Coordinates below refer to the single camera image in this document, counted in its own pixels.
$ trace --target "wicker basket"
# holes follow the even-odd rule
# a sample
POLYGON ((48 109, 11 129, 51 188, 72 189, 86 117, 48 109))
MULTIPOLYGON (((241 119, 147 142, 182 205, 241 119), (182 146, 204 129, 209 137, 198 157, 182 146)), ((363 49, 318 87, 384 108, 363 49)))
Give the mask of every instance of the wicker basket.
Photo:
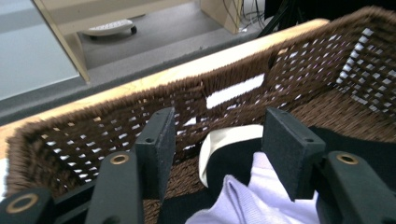
MULTIPOLYGON (((168 198, 203 188, 197 154, 210 131, 262 123, 267 106, 307 126, 396 142, 395 18, 367 7, 198 77, 30 123, 8 141, 7 195, 46 187, 58 197, 95 179, 103 157, 129 149, 150 116, 168 106, 176 108, 177 121, 168 198), (206 107, 212 93, 259 75, 260 87, 206 107)), ((157 202, 145 202, 147 223, 155 222, 158 210, 157 202)))

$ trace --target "brown woven basket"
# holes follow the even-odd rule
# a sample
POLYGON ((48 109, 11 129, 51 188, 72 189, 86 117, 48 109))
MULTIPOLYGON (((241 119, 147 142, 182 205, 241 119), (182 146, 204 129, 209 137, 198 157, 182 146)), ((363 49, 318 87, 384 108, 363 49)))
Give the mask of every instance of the brown woven basket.
MULTIPOLYGON (((262 123, 267 106, 287 110, 307 126, 396 142, 395 18, 367 7, 198 77, 30 123, 8 141, 7 195, 46 187, 58 197, 95 179, 103 157, 129 149, 150 116, 168 106, 176 108, 177 121, 168 198, 203 187, 196 156, 209 132, 262 123), (206 107, 212 93, 258 75, 264 75, 259 88, 206 107)), ((156 221, 158 210, 157 202, 145 202, 147 223, 156 221)))

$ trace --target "gray floor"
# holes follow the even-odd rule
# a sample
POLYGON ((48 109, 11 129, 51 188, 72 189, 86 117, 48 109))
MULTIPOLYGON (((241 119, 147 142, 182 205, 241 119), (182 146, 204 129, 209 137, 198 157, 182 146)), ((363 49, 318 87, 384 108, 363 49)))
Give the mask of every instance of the gray floor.
POLYGON ((199 2, 133 18, 133 22, 136 35, 124 32, 95 41, 79 35, 91 82, 76 78, 1 101, 0 124, 247 42, 260 32, 251 26, 232 35, 206 16, 199 2))

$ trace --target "white device on floor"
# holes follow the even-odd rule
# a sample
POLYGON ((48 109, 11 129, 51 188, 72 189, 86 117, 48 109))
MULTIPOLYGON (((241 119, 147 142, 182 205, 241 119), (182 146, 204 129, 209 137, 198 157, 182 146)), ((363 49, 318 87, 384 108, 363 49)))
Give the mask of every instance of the white device on floor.
POLYGON ((108 24, 92 27, 88 30, 82 31, 84 35, 88 35, 91 39, 97 36, 114 35, 121 33, 125 30, 131 29, 132 35, 136 34, 137 29, 134 23, 130 20, 113 21, 108 24))

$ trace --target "lavender cloth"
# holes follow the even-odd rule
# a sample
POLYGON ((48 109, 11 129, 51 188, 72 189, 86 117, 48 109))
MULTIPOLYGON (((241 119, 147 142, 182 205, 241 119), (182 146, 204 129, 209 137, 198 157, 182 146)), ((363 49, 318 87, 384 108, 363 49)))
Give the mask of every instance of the lavender cloth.
POLYGON ((266 155, 256 152, 248 187, 226 175, 212 208, 195 213, 186 223, 319 223, 316 198, 291 202, 266 155))

